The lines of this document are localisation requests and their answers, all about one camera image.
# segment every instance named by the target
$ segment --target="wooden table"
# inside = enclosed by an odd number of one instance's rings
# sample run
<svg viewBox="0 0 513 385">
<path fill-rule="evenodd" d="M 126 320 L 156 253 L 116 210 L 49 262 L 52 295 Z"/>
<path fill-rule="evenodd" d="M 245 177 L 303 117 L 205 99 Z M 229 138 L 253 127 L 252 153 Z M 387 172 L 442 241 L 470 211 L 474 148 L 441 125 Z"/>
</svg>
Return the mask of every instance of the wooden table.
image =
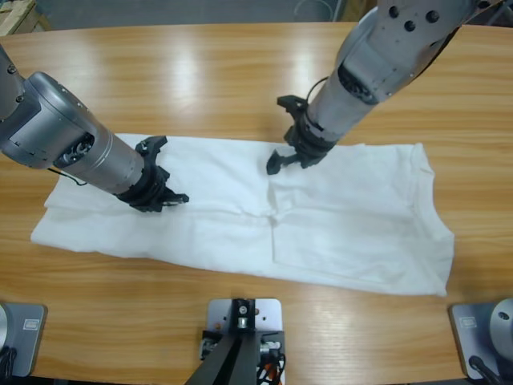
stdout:
<svg viewBox="0 0 513 385">
<path fill-rule="evenodd" d="M 281 141 L 276 97 L 333 70 L 350 24 L 153 26 L 0 38 L 29 75 L 66 84 L 114 132 Z M 447 298 L 220 274 L 29 241 L 55 184 L 0 158 L 0 299 L 49 313 L 35 374 L 182 383 L 212 298 L 277 297 L 291 384 L 462 377 L 446 309 L 513 294 L 513 32 L 465 26 L 436 64 L 344 143 L 423 142 L 456 233 Z"/>
</svg>

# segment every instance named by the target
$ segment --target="folded white shirt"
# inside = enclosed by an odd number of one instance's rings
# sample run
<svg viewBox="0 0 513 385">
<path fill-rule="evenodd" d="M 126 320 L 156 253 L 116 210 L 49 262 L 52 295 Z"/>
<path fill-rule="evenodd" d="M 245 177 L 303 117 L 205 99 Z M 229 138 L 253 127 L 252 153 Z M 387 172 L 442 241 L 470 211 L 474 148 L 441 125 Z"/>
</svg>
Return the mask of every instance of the folded white shirt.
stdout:
<svg viewBox="0 0 513 385">
<path fill-rule="evenodd" d="M 120 135 L 135 147 L 143 135 Z M 190 202 L 140 213 L 59 178 L 32 241 L 199 269 L 388 294 L 446 293 L 454 235 L 433 203 L 421 144 L 336 146 L 275 176 L 285 145 L 172 137 L 157 156 Z"/>
</svg>

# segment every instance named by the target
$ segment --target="cable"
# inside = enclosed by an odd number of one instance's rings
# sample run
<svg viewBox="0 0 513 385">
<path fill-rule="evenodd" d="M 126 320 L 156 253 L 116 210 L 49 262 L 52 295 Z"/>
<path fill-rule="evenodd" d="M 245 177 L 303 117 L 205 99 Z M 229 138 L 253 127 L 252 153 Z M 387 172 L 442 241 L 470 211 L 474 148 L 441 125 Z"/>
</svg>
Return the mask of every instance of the cable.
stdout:
<svg viewBox="0 0 513 385">
<path fill-rule="evenodd" d="M 16 355 L 16 349 L 13 347 L 5 346 L 0 351 L 0 383 L 9 381 L 12 378 Z"/>
<path fill-rule="evenodd" d="M 328 80 L 329 76 L 326 76 L 325 78 L 322 78 L 321 80 L 319 80 L 317 83 L 315 83 L 312 88 L 310 88 L 310 91 L 308 91 L 308 95 L 306 96 L 306 103 L 308 103 L 309 99 L 310 99 L 310 95 L 312 95 L 312 91 L 315 90 L 315 87 L 317 87 L 319 84 L 321 84 L 322 82 L 325 82 L 326 80 Z"/>
<path fill-rule="evenodd" d="M 296 20 L 297 18 L 297 12 L 299 11 L 299 9 L 301 8 L 301 6 L 303 4 L 305 4 L 308 0 L 300 0 L 298 4 L 296 4 L 296 6 L 294 7 L 294 20 Z M 333 20 L 333 16 L 334 16 L 334 12 L 333 12 L 333 8 L 331 7 L 330 4 L 328 4 L 327 2 L 325 2 L 324 0 L 310 0 L 312 2 L 319 2 L 320 4 L 324 4 L 328 10 L 329 10 L 329 20 Z"/>
<path fill-rule="evenodd" d="M 80 183 L 73 176 L 67 175 L 64 172 L 60 172 L 59 170 L 55 170 L 54 168 L 47 168 L 47 170 L 51 171 L 51 172 L 53 172 L 55 174 L 59 174 L 59 175 L 65 176 L 66 178 L 70 178 L 71 180 L 73 180 L 77 184 L 77 186 L 85 186 L 87 184 L 87 182 Z"/>
<path fill-rule="evenodd" d="M 280 355 L 280 357 L 278 357 L 278 362 L 280 362 L 282 359 L 283 359 L 283 366 L 280 367 L 280 373 L 278 373 L 278 376 L 273 380 L 271 385 L 280 385 L 281 375 L 285 371 L 285 364 L 287 363 L 287 359 L 285 358 L 285 355 Z"/>
</svg>

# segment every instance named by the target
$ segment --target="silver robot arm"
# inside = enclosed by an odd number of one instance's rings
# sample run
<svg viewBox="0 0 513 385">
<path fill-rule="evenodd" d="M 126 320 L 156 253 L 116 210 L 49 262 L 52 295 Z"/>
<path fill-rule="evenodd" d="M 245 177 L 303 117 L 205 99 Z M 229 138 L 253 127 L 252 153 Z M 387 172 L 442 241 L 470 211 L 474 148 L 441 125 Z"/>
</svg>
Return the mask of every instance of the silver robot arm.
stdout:
<svg viewBox="0 0 513 385">
<path fill-rule="evenodd" d="M 268 174 L 292 163 L 319 163 L 376 105 L 420 76 L 464 22 L 498 2 L 378 1 L 343 42 L 335 70 L 312 103 L 294 95 L 278 98 L 294 118 L 285 141 L 296 154 L 274 152 Z"/>
<path fill-rule="evenodd" d="M 130 148 L 49 75 L 24 79 L 2 46 L 0 84 L 0 150 L 12 160 L 55 166 L 143 212 L 188 201 L 166 188 L 169 174 L 156 165 L 165 136 Z"/>
</svg>

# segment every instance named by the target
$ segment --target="metal bracket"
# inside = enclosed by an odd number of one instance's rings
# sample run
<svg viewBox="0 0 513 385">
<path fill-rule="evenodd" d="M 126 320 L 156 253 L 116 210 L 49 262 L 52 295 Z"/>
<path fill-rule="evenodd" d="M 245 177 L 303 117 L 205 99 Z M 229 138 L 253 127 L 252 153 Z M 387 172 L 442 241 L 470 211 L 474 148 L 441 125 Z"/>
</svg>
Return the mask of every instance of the metal bracket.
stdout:
<svg viewBox="0 0 513 385">
<path fill-rule="evenodd" d="M 285 385 L 285 335 L 277 299 L 216 299 L 186 385 Z"/>
</svg>

